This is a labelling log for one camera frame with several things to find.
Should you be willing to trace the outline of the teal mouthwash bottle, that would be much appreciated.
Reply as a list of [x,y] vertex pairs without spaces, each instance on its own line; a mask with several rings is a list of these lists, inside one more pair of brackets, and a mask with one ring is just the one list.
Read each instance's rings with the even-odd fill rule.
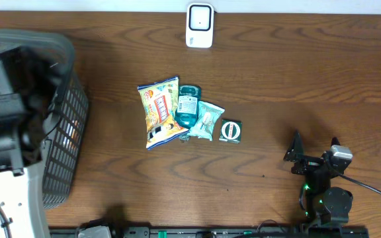
[[198,102],[201,98],[201,88],[196,85],[181,85],[179,87],[178,107],[175,121],[184,128],[191,129],[198,120]]

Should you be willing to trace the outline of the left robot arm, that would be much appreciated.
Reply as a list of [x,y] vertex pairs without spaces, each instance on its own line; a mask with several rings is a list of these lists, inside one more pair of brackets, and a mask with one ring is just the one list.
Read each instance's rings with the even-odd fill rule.
[[47,107],[57,87],[24,46],[0,50],[0,237],[49,237],[42,202]]

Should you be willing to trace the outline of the yellow snack bag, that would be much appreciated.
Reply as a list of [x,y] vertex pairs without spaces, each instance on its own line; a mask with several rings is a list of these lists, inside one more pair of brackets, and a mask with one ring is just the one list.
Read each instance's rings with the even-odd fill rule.
[[178,76],[139,85],[137,90],[145,111],[147,150],[166,144],[189,132],[175,120],[179,105]]

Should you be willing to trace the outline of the green small box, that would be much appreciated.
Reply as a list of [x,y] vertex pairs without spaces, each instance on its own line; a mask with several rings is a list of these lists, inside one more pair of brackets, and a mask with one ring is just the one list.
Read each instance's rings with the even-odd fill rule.
[[239,121],[222,119],[220,128],[220,141],[228,143],[240,143],[242,134],[242,123]]

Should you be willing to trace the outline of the teal wet wipes pack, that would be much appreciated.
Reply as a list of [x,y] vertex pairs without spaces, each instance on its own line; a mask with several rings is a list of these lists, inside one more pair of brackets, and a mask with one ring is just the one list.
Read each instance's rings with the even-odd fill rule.
[[188,135],[212,141],[216,121],[224,112],[224,108],[200,100],[198,102],[198,120],[189,130]]

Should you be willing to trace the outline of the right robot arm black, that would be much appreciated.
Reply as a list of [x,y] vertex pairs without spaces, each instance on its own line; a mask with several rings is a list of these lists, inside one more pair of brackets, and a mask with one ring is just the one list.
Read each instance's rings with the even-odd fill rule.
[[298,131],[283,160],[292,162],[291,173],[302,175],[305,183],[300,189],[299,204],[306,212],[307,222],[300,226],[305,233],[314,229],[340,229],[349,221],[353,195],[348,190],[332,186],[331,179],[342,175],[351,164],[353,154],[337,138],[320,157],[306,155]]

